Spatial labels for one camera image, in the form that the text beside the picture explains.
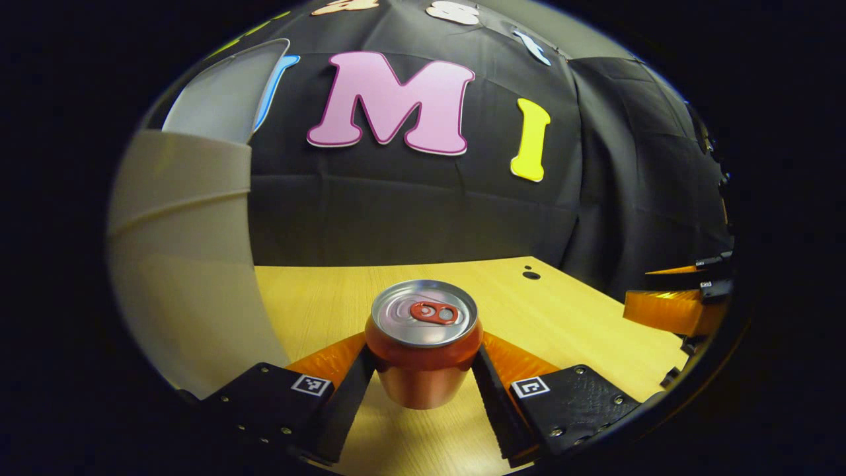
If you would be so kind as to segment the red pop can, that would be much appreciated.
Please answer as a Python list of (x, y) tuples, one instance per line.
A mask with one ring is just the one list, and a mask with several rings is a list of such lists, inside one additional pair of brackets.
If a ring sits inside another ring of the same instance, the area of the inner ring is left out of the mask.
[(482, 347), (478, 305), (439, 280), (392, 284), (374, 299), (365, 343), (381, 385), (405, 409), (436, 409), (463, 385)]

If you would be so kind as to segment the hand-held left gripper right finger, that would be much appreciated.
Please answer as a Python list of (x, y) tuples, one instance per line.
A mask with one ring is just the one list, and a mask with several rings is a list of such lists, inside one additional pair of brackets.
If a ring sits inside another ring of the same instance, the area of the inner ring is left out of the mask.
[(489, 332), (472, 370), (511, 467), (577, 452), (642, 404), (589, 365), (560, 368)]

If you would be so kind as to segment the black backdrop cloth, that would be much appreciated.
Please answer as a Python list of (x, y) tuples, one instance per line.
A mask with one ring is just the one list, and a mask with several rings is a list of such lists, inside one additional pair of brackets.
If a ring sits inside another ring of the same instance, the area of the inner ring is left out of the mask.
[(259, 266), (527, 256), (623, 300), (734, 244), (695, 109), (528, 0), (308, 0), (191, 67), (142, 126), (235, 127)]

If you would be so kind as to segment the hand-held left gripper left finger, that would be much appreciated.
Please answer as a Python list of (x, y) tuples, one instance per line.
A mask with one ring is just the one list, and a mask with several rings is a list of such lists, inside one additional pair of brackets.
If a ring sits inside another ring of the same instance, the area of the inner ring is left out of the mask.
[(198, 410), (212, 427), (263, 452), (338, 463), (374, 370), (357, 333), (286, 367), (258, 362), (200, 399)]

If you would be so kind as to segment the white desktop garbage bin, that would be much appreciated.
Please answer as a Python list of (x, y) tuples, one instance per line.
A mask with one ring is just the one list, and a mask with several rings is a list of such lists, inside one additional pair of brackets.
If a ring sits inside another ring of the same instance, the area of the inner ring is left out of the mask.
[(124, 322), (179, 391), (200, 399), (256, 364), (290, 362), (250, 245), (249, 139), (288, 64), (288, 39), (218, 60), (169, 91), (125, 151), (106, 257)]

